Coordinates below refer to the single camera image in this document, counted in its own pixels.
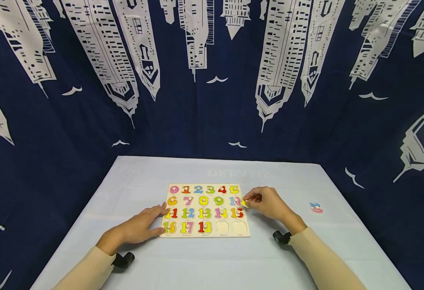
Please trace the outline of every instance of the right hand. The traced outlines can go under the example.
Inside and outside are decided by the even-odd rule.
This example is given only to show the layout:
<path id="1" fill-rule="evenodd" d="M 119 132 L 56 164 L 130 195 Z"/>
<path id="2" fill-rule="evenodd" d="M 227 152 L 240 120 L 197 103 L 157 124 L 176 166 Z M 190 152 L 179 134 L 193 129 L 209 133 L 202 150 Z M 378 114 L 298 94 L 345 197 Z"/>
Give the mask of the right hand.
<path id="1" fill-rule="evenodd" d="M 273 187 L 255 187 L 243 199 L 249 208 L 254 208 L 264 216 L 279 220 L 280 222 L 288 214 L 294 213 L 280 198 Z"/>
<path id="2" fill-rule="evenodd" d="M 288 207 L 273 187 L 255 187 L 243 199 L 249 208 L 282 222 L 292 235 L 307 228 L 302 218 Z"/>

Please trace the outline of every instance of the number 4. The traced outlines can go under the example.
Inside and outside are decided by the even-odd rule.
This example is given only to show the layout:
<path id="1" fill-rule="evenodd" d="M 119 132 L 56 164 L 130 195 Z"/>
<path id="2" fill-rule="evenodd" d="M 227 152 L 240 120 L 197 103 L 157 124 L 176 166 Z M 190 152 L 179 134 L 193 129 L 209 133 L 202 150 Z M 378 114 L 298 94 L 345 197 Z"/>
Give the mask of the number 4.
<path id="1" fill-rule="evenodd" d="M 223 194 L 225 195 L 225 194 L 227 194 L 227 189 L 225 188 L 225 186 L 222 186 L 222 187 L 218 190 L 218 192 L 221 192 L 221 193 L 223 193 Z"/>

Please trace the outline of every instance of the table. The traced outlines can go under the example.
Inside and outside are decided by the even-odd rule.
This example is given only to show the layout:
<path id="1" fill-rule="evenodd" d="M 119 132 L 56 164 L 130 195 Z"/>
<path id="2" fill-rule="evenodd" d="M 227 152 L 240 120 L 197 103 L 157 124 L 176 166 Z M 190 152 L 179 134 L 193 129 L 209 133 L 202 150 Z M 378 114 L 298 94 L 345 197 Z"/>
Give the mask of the table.
<path id="1" fill-rule="evenodd" d="M 115 160 L 31 289 L 52 288 L 103 232 L 162 203 L 170 183 L 237 183 L 245 192 L 275 187 L 369 290 L 410 289 L 320 165 L 141 156 Z M 323 213 L 314 213 L 310 202 Z M 247 215 L 249 238 L 157 238 L 122 248 L 136 259 L 102 289 L 316 290 L 294 250 L 273 240 L 283 227 L 251 210 Z"/>

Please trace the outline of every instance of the fabric backdrop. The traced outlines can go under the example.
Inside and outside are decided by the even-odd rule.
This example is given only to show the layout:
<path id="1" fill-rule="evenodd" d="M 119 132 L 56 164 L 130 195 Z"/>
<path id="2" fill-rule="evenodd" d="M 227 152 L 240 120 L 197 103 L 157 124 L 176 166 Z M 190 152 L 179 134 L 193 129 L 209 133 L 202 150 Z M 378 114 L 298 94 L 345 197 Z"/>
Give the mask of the fabric backdrop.
<path id="1" fill-rule="evenodd" d="M 424 0 L 0 0 L 0 289 L 117 155 L 321 164 L 424 289 Z"/>

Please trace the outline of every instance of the wooden puzzle board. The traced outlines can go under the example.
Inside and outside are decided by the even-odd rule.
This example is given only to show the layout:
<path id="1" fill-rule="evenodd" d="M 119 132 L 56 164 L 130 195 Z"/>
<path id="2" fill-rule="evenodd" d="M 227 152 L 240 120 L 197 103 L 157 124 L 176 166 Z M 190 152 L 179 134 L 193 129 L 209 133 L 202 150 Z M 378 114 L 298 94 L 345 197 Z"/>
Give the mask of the wooden puzzle board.
<path id="1" fill-rule="evenodd" d="M 239 184 L 173 183 L 167 189 L 163 238 L 249 237 Z"/>

